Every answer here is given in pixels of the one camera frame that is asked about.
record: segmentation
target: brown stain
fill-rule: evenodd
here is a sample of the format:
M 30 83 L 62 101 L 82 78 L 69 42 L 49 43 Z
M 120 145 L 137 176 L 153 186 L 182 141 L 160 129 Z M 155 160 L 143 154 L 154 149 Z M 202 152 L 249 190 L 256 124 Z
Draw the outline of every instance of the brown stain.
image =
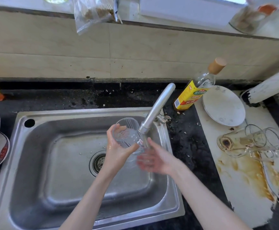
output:
M 273 185 L 279 187 L 279 172 L 274 170 L 272 163 L 267 163 L 267 165 L 271 182 Z M 222 174 L 229 174 L 225 170 L 226 167 L 242 173 L 242 179 L 245 184 L 251 186 L 259 197 L 266 197 L 272 202 L 275 201 L 272 193 L 268 189 L 262 164 L 251 158 L 250 155 L 245 155 L 240 158 L 232 158 L 225 152 L 222 152 L 222 155 L 218 158 L 216 167 Z

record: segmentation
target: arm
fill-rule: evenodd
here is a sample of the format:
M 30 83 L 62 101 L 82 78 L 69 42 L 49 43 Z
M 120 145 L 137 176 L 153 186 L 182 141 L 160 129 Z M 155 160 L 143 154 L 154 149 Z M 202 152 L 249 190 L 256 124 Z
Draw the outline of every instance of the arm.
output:
M 59 230 L 84 230 L 93 228 L 108 186 L 125 164 L 127 158 L 138 149 L 138 144 L 136 143 L 129 148 L 122 148 L 112 136 L 114 127 L 115 125 L 111 126 L 107 131 L 107 151 L 104 164 L 99 174 Z
M 249 230 L 237 215 L 222 203 L 187 166 L 148 139 L 153 150 L 138 156 L 138 165 L 148 172 L 171 176 L 205 230 Z

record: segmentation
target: stainless steel sink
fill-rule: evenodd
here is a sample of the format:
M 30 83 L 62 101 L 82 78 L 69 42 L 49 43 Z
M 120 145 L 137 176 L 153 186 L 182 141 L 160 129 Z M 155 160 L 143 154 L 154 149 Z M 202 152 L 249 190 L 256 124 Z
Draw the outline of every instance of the stainless steel sink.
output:
M 0 230 L 57 229 L 81 200 L 102 166 L 106 130 L 151 108 L 20 112 L 11 152 L 0 172 Z M 148 135 L 171 152 L 167 127 Z M 169 176 L 141 171 L 130 156 L 110 184 L 94 229 L 123 229 L 184 215 Z

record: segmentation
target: drain strainer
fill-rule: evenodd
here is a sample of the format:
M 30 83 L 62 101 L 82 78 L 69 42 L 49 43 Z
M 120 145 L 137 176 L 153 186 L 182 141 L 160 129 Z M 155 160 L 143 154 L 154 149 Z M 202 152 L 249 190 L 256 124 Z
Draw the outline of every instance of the drain strainer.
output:
M 97 152 L 95 155 L 92 156 L 89 162 L 89 170 L 93 176 L 97 176 L 99 171 L 101 170 L 106 151 Z

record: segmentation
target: hand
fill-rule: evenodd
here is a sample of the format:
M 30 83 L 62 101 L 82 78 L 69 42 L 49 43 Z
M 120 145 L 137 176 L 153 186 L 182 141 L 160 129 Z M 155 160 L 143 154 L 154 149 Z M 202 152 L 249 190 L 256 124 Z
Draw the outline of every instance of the hand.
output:
M 118 129 L 124 130 L 125 126 L 120 126 L 117 124 Z M 103 166 L 99 173 L 107 173 L 108 175 L 112 175 L 114 177 L 118 171 L 125 164 L 127 158 L 135 152 L 139 145 L 134 143 L 132 146 L 128 148 L 121 147 L 117 141 L 113 138 L 113 129 L 116 124 L 112 125 L 106 132 L 107 134 L 107 150 L 106 156 L 104 159 Z
M 178 160 L 160 145 L 155 143 L 150 137 L 148 143 L 152 149 L 147 149 L 137 156 L 137 164 L 142 170 L 159 174 L 172 174 L 174 164 Z

